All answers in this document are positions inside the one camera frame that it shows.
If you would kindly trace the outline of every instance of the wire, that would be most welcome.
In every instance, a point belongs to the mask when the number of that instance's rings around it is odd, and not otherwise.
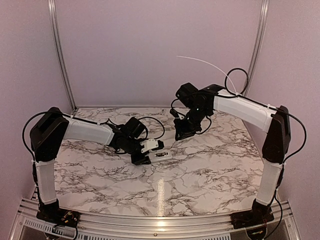
[[[307,129],[306,129],[305,125],[302,123],[302,121],[299,120],[296,116],[294,116],[294,115],[292,115],[292,114],[290,114],[290,113],[288,113],[288,112],[284,112],[284,113],[287,114],[289,117],[293,118],[294,120],[296,120],[296,121],[302,126],[303,132],[304,132],[304,140],[303,140],[303,143],[302,143],[301,147],[300,147],[298,150],[296,150],[296,151],[294,151],[293,153],[291,153],[289,156],[287,156],[287,157],[284,159],[283,163],[285,163],[285,162],[286,162],[289,158],[291,158],[293,155],[296,155],[298,152],[300,152],[300,151],[305,147],[306,142],[307,142]]]
[[[281,206],[280,201],[277,199],[276,192],[277,192],[277,190],[276,190],[275,193],[274,193],[274,199],[275,199],[276,202],[279,204],[279,207],[280,207],[280,210],[281,210],[281,216],[280,216],[280,220],[279,220],[278,224],[275,226],[275,228],[272,230],[272,232],[270,232],[270,234],[264,238],[264,240],[268,239],[268,238],[278,229],[278,227],[279,227],[280,224],[281,224],[282,218],[283,218],[283,216],[284,216],[284,210],[283,210],[283,208],[282,208],[282,206]]]
[[[77,237],[78,237],[78,228],[75,227],[75,236],[74,236],[74,238],[72,240],[76,240]]]
[[[185,114],[183,114],[183,113],[175,110],[174,103],[175,103],[176,101],[178,101],[178,100],[179,100],[179,99],[176,98],[176,99],[174,99],[174,100],[171,102],[171,109],[173,109],[177,114],[180,114],[181,116],[185,117],[185,116],[186,116]]]
[[[110,122],[111,124],[115,125],[116,127],[120,126],[120,124],[115,124],[113,121],[111,121],[110,118],[108,118],[108,120],[105,123],[108,123],[108,122]]]
[[[146,126],[144,126],[144,130],[145,130],[145,137],[141,140],[142,142],[143,142],[144,140],[147,140],[148,134],[149,134],[148,128],[147,128]]]
[[[226,74],[226,77],[225,77],[225,79],[224,79],[224,87],[225,87],[225,89],[227,90],[227,92],[230,93],[230,94],[232,94],[232,95],[238,95],[238,94],[236,94],[236,92],[232,92],[232,91],[230,91],[230,90],[228,89],[228,87],[227,87],[227,80],[228,80],[229,75],[230,75],[233,71],[236,71],[236,70],[240,70],[240,71],[244,72],[244,73],[245,73],[245,76],[246,76],[245,85],[244,85],[243,90],[240,92],[240,94],[243,94],[243,93],[245,92],[245,90],[247,89],[248,84],[249,84],[249,75],[248,75],[248,73],[247,73],[246,70],[244,70],[244,69],[241,68],[241,67],[232,68],[232,69]]]
[[[162,127],[162,134],[161,134],[160,136],[158,136],[158,137],[155,137],[155,138],[154,138],[155,140],[160,139],[160,138],[162,138],[162,137],[165,135],[166,129],[165,129],[165,126],[162,124],[161,121],[159,121],[158,119],[156,119],[155,117],[152,117],[152,116],[144,116],[144,117],[139,118],[138,120],[140,121],[140,120],[142,120],[142,119],[153,119],[153,120],[157,121],[157,122],[161,125],[161,127]],[[148,137],[148,129],[146,129],[145,139],[147,139],[147,137]]]
[[[64,114],[62,113],[61,114],[62,116],[65,116],[65,117],[68,117],[68,118],[71,118],[71,116],[67,115],[67,114]],[[98,122],[95,122],[95,121],[90,121],[90,120],[86,120],[86,119],[82,119],[82,118],[78,118],[78,117],[72,117],[72,119],[75,119],[75,120],[79,120],[79,121],[82,121],[82,122],[85,122],[85,123],[89,123],[89,124],[101,124],[101,123],[98,123]]]
[[[211,127],[211,124],[212,124],[212,120],[211,120],[211,118],[210,117],[208,117],[208,116],[205,116],[205,118],[206,119],[208,119],[209,121],[210,121],[210,124],[209,124],[209,126],[203,131],[203,132],[199,132],[199,133],[195,133],[195,134],[197,134],[197,135],[201,135],[201,134],[204,134],[210,127]]]
[[[209,64],[212,67],[215,67],[216,69],[218,69],[220,72],[222,72],[230,80],[230,82],[231,82],[231,84],[233,86],[234,92],[237,92],[236,87],[235,87],[234,83],[232,82],[231,78],[224,71],[222,71],[219,67],[217,67],[216,65],[213,65],[210,62],[207,62],[207,61],[204,61],[204,60],[201,60],[201,59],[198,59],[198,58],[194,58],[194,57],[189,57],[189,56],[176,56],[176,57],[183,58],[183,59],[196,60],[196,61],[199,61],[199,62],[202,62],[202,63],[205,63],[205,64]]]

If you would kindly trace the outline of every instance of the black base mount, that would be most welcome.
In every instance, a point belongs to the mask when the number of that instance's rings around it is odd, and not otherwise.
[[[240,211],[231,214],[231,223],[233,228],[249,228],[246,230],[246,233],[251,240],[264,239],[267,233],[267,222],[271,222],[274,219],[275,217],[271,207],[262,205],[256,200],[253,201],[251,210]]]
[[[76,228],[79,222],[80,213],[73,210],[63,209],[59,207],[58,200],[51,204],[39,204],[39,210],[36,218],[56,224],[56,226],[67,226]]]

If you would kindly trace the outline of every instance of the white marble pattern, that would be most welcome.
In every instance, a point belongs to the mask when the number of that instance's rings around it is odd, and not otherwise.
[[[135,166],[129,155],[93,142],[65,140],[55,162],[62,207],[131,216],[194,216],[248,209],[258,192],[263,163],[243,122],[216,112],[203,135],[174,141],[168,108],[90,108],[77,117],[124,124],[131,116],[153,116],[173,159]],[[143,120],[149,137],[161,134]],[[209,123],[203,122],[203,128]]]

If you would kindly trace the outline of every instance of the black cable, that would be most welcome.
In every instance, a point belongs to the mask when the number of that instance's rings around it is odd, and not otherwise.
[[[147,138],[148,138],[148,134],[149,134],[148,128],[147,128],[146,126],[144,126],[144,130],[145,130],[145,137],[138,139],[138,140],[140,140],[141,142],[147,140]]]
[[[284,210],[283,210],[283,208],[282,208],[282,206],[281,206],[280,201],[277,199],[276,192],[277,192],[277,191],[275,191],[275,193],[274,193],[274,199],[275,199],[276,202],[279,204],[279,207],[280,207],[280,210],[281,210],[281,216],[280,216],[280,220],[279,220],[278,224],[275,226],[275,228],[272,230],[272,232],[270,232],[270,234],[264,238],[264,240],[266,240],[267,238],[269,238],[269,237],[278,229],[278,227],[279,227],[280,224],[281,224],[282,218],[283,218],[283,216],[284,216]]]
[[[72,240],[76,240],[77,237],[78,237],[78,228],[75,227],[75,236],[74,236],[74,238]]]
[[[175,110],[174,103],[175,103],[175,101],[178,101],[178,100],[179,100],[179,99],[176,98],[176,99],[174,99],[174,100],[171,102],[171,109],[173,109],[177,114],[180,114],[181,116],[185,117],[185,116],[186,116],[185,114],[183,114],[183,113]]]
[[[161,125],[161,127],[162,127],[162,134],[161,134],[160,136],[158,136],[158,137],[155,137],[155,138],[154,138],[155,140],[160,139],[160,138],[162,138],[162,137],[165,135],[166,129],[165,129],[165,126],[162,124],[161,121],[159,121],[158,119],[156,119],[155,117],[152,117],[152,116],[144,116],[144,117],[139,118],[138,120],[140,121],[140,120],[142,120],[142,119],[153,119],[153,120],[157,121],[157,122]],[[147,139],[147,137],[148,137],[148,129],[146,129],[145,139]]]
[[[205,118],[206,119],[208,119],[209,121],[210,121],[210,124],[209,124],[209,126],[203,131],[203,132],[199,132],[199,133],[195,133],[195,134],[197,134],[197,135],[201,135],[201,134],[204,134],[210,127],[211,127],[211,124],[212,124],[212,120],[211,120],[211,118],[210,117],[208,117],[208,116],[205,116]]]
[[[223,98],[223,99],[235,99],[237,97],[239,97],[239,95],[233,95],[233,96],[225,96],[225,95],[215,95],[214,96],[218,96],[219,98]]]
[[[108,122],[115,125],[116,127],[120,126],[120,124],[115,124],[113,121],[111,121],[110,118],[108,118],[108,120],[106,121],[106,123],[108,123]]]
[[[240,94],[243,94],[243,93],[245,92],[245,90],[247,89],[248,84],[249,84],[249,75],[248,75],[248,73],[247,73],[246,70],[244,70],[244,69],[241,68],[241,67],[232,68],[232,69],[226,74],[225,79],[224,79],[224,87],[225,87],[225,90],[227,90],[227,92],[230,93],[231,95],[236,95],[236,93],[234,93],[234,92],[232,92],[232,91],[230,91],[230,90],[228,89],[228,87],[227,87],[227,80],[228,80],[229,75],[230,75],[233,71],[236,71],[236,70],[240,70],[240,71],[244,72],[244,73],[245,73],[245,76],[246,76],[245,86],[244,86],[243,90],[240,92]]]
[[[67,114],[64,114],[62,113],[62,116],[65,116],[65,117],[68,117],[68,118],[71,118],[71,116],[67,115]],[[75,120],[79,120],[79,121],[82,121],[82,122],[85,122],[85,123],[89,123],[89,124],[101,124],[101,123],[98,123],[98,122],[95,122],[95,121],[90,121],[90,120],[86,120],[86,119],[82,119],[82,118],[78,118],[78,117],[72,117],[72,119],[75,119]]]
[[[305,125],[302,123],[301,120],[299,120],[296,116],[288,113],[288,112],[284,112],[285,114],[287,114],[289,117],[293,118],[294,120],[296,120],[303,128],[303,132],[304,132],[304,140],[303,140],[303,143],[301,145],[301,147],[294,151],[293,153],[291,153],[290,155],[288,155],[287,157],[285,157],[283,163],[285,163],[289,158],[291,158],[293,155],[296,155],[298,152],[300,152],[306,145],[306,142],[307,142],[307,129],[305,127]]]

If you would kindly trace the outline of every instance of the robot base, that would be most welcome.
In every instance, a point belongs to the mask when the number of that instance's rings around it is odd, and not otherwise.
[[[73,210],[63,209],[59,207],[59,201],[43,204],[39,203],[39,210],[36,218],[53,223],[56,226],[67,226],[76,228],[79,222],[80,213]]]
[[[266,224],[275,219],[271,207],[266,214],[262,215],[258,209],[235,212],[231,214],[231,223],[234,229],[248,228],[256,225]]]

